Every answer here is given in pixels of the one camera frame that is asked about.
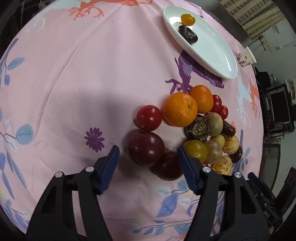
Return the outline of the dark date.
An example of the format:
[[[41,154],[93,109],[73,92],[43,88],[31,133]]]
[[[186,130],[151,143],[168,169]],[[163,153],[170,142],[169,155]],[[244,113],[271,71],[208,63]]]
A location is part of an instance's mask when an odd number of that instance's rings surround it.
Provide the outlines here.
[[[229,158],[231,159],[233,164],[239,162],[239,160],[242,157],[242,153],[243,153],[242,147],[239,146],[238,150],[235,153],[229,155]]]
[[[229,124],[227,121],[223,121],[223,128],[221,131],[221,135],[226,136],[226,137],[234,137],[236,134],[236,129],[234,126]]]

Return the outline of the striped pepino melon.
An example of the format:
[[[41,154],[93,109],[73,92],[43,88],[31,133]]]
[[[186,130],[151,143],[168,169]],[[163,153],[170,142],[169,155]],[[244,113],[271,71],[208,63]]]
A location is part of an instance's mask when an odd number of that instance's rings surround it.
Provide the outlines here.
[[[223,152],[226,154],[234,154],[239,148],[239,139],[236,136],[225,137]]]
[[[212,165],[212,168],[218,174],[229,175],[232,168],[232,160],[228,156],[222,156]]]

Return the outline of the green-yellow tomato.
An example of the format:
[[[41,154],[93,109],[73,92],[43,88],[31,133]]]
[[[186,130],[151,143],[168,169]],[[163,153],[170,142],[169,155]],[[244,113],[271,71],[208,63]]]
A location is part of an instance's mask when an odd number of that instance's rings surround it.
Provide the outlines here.
[[[184,143],[183,147],[190,157],[198,159],[201,164],[206,161],[208,150],[203,142],[199,140],[189,140]]]

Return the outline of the dark red plum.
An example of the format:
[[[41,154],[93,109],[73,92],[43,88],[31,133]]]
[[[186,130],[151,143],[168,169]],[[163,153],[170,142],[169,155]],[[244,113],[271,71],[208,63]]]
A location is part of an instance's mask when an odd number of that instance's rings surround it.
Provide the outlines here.
[[[130,159],[139,166],[151,167],[164,154],[165,144],[153,132],[139,131],[128,142],[127,152]]]
[[[165,181],[174,181],[183,175],[177,152],[169,149],[165,149],[163,156],[149,169]]]

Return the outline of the orange mandarin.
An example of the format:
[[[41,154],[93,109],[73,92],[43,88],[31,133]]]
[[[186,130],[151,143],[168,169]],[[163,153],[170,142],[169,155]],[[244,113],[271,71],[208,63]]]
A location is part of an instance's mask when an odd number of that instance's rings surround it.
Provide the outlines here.
[[[164,119],[169,125],[184,128],[195,120],[198,106],[190,95],[176,92],[165,100],[162,110]]]
[[[189,95],[195,99],[198,106],[198,113],[208,113],[214,104],[213,95],[205,85],[196,85],[189,91]]]

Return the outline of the dark purple mangosteen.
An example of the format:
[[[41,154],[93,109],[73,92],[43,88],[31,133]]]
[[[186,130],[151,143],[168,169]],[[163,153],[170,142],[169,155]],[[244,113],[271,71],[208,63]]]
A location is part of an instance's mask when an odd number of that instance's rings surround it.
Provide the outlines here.
[[[198,41],[198,36],[185,25],[180,25],[178,32],[189,44],[195,44]]]

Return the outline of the yellow-orange tomato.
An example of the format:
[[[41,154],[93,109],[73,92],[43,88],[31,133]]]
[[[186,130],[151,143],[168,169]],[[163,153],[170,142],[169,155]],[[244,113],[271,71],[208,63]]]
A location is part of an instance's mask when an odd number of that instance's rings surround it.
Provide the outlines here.
[[[185,26],[192,26],[196,22],[196,19],[191,14],[182,14],[181,15],[181,23]]]

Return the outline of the small longan upper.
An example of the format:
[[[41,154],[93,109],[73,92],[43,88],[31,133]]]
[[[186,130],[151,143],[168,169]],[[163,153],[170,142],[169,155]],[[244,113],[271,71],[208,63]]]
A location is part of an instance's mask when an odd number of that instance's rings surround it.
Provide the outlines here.
[[[220,147],[224,147],[225,145],[225,138],[223,135],[212,137],[211,140],[216,142]]]

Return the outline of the brown-green passion fruit back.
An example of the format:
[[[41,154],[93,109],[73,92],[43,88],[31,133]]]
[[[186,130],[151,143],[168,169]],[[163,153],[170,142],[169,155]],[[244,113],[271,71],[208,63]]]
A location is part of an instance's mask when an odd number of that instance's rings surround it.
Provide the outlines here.
[[[205,116],[205,120],[208,123],[208,135],[215,137],[221,134],[223,130],[222,117],[217,113],[208,113]]]

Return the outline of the dark patterned passion fruit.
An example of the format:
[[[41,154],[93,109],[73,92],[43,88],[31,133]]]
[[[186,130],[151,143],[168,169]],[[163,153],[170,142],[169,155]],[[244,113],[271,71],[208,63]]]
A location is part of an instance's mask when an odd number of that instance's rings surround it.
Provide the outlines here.
[[[188,140],[205,142],[209,133],[208,121],[202,115],[198,114],[196,119],[184,128],[184,133]]]

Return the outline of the cherry tomato back right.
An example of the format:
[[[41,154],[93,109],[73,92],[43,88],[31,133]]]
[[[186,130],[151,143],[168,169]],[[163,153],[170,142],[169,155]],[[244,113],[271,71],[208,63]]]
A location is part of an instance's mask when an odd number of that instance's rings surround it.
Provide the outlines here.
[[[218,113],[220,114],[222,120],[225,120],[228,117],[229,111],[226,106],[222,105]]]

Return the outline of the cherry tomato back left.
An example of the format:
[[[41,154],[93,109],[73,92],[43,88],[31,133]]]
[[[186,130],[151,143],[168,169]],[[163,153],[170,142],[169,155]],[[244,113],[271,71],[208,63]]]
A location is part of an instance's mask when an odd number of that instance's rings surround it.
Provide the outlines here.
[[[218,113],[222,106],[222,100],[218,95],[214,94],[212,96],[213,96],[213,107],[211,109],[211,112]]]

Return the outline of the floral paper cup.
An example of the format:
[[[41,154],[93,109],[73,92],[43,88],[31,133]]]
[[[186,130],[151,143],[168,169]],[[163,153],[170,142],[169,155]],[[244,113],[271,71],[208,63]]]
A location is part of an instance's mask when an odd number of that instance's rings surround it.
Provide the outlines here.
[[[245,67],[245,66],[253,65],[257,63],[256,58],[249,47],[246,47],[243,51],[238,53],[235,57],[241,67]]]

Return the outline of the pink patterned tablecloth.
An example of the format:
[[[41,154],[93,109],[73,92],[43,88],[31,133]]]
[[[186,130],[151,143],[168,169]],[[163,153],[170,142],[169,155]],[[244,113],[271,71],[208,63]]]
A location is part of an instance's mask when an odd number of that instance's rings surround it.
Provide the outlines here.
[[[80,172],[119,146],[98,197],[114,240],[183,240],[198,205],[185,178],[161,180],[125,154],[137,110],[173,92],[207,86],[228,108],[243,148],[234,168],[258,173],[263,123],[251,66],[222,80],[191,61],[162,10],[202,16],[233,53],[243,46],[188,1],[56,1],[16,35],[1,58],[1,207],[25,232],[54,174]]]

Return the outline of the white oval plate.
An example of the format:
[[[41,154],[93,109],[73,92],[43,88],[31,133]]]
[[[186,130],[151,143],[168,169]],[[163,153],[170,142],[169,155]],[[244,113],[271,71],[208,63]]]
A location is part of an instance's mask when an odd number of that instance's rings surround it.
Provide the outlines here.
[[[197,63],[218,77],[224,79],[237,77],[238,66],[234,54],[212,25],[198,14],[180,6],[166,6],[162,14],[172,37]],[[183,14],[190,14],[196,20],[195,24],[189,27],[198,37],[194,44],[188,43],[179,33]]]

